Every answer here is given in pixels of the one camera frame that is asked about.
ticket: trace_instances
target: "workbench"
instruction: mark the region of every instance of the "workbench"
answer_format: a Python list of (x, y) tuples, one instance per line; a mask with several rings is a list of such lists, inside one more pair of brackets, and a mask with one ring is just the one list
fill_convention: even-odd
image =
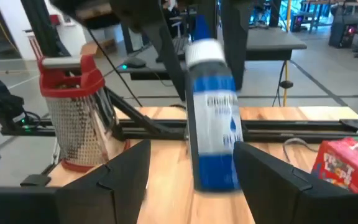
[[(218, 40), (224, 44), (223, 37)], [(306, 44), (291, 33), (281, 28), (250, 29), (247, 41), (246, 60), (290, 60), (292, 50), (306, 49)], [(147, 47), (132, 57), (137, 57), (146, 62), (143, 68), (127, 68), (120, 64), (117, 69), (120, 73), (130, 73), (132, 80), (158, 80), (155, 74), (161, 79), (168, 79), (163, 75), (167, 70), (163, 63), (155, 61), (158, 53), (153, 46)], [(181, 68), (186, 70), (185, 61), (180, 61)]]
[[(185, 119), (178, 108), (148, 107), (139, 111), (153, 119)], [(241, 108), (242, 119), (337, 120), (357, 119), (347, 107)], [(118, 117), (127, 117), (118, 112)], [(131, 140), (134, 145), (139, 140)], [(253, 146), (285, 161), (282, 144), (252, 143)], [(149, 183), (138, 223), (254, 223), (246, 198), (240, 191), (230, 194), (202, 194), (193, 189), (190, 154), (185, 141), (152, 141)], [(316, 153), (302, 146), (288, 146), (290, 163), (311, 171)], [(49, 176), (49, 187), (61, 187), (82, 177), (83, 173), (57, 165)]]

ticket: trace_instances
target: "bottle cap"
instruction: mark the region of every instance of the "bottle cap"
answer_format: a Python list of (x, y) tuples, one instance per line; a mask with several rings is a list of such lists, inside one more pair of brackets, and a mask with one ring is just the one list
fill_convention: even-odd
[(223, 62), (224, 52), (216, 39), (202, 39), (189, 44), (186, 48), (186, 66), (188, 68), (201, 62)]

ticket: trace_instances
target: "cardboard box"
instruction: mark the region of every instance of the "cardboard box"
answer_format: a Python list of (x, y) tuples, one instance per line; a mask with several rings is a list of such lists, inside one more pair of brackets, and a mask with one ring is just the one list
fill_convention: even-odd
[[(103, 50), (107, 54), (113, 53), (117, 49), (116, 40), (114, 39), (99, 41), (99, 44), (100, 46), (102, 46)], [(89, 42), (84, 44), (81, 49), (81, 54), (82, 55), (91, 54), (97, 58), (104, 57), (102, 51), (99, 49), (98, 45), (95, 42)]]
[(312, 174), (358, 193), (358, 138), (323, 141)]

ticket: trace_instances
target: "gray floor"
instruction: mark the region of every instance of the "gray floor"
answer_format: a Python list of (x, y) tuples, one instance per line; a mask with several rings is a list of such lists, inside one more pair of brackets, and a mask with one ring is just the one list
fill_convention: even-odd
[[(293, 53), (289, 74), (295, 86), (288, 91), (288, 106), (350, 106), (358, 113), (358, 59), (353, 58), (350, 50), (328, 47), (327, 29), (297, 36), (307, 43), (308, 49)], [(121, 45), (119, 49), (119, 54), (111, 56), (116, 65), (125, 56)], [(98, 59), (97, 64), (103, 73), (111, 71), (107, 61)], [(282, 62), (246, 63), (244, 87), (239, 93), (241, 106), (272, 105), (281, 65)], [(11, 93), (25, 99), (26, 110), (43, 116), (48, 111), (39, 92), (38, 75), (34, 63), (0, 62), (0, 79)], [(159, 81), (140, 82), (131, 81), (129, 76), (124, 78), (144, 106), (180, 103), (172, 86), (166, 87)], [(136, 105), (115, 73), (108, 75), (106, 82), (130, 104)], [(0, 134), (0, 185), (18, 185), (29, 174), (42, 172), (50, 162), (53, 144), (54, 138), (12, 138)]]

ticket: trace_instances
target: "wooden board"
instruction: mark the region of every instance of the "wooden board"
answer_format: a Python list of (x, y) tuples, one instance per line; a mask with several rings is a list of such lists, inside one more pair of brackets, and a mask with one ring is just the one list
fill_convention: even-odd
[[(140, 108), (154, 119), (185, 119), (178, 108)], [(346, 107), (241, 108), (242, 119), (333, 120), (358, 118)], [(282, 144), (252, 143), (255, 147), (285, 161)], [(289, 146), (290, 162), (311, 171), (316, 153), (301, 146)], [(84, 174), (57, 166), (51, 173), (49, 186), (63, 186)], [(184, 141), (152, 141), (147, 196), (139, 213), (138, 223), (254, 223), (242, 192), (232, 194), (201, 194), (193, 189), (191, 160)]]

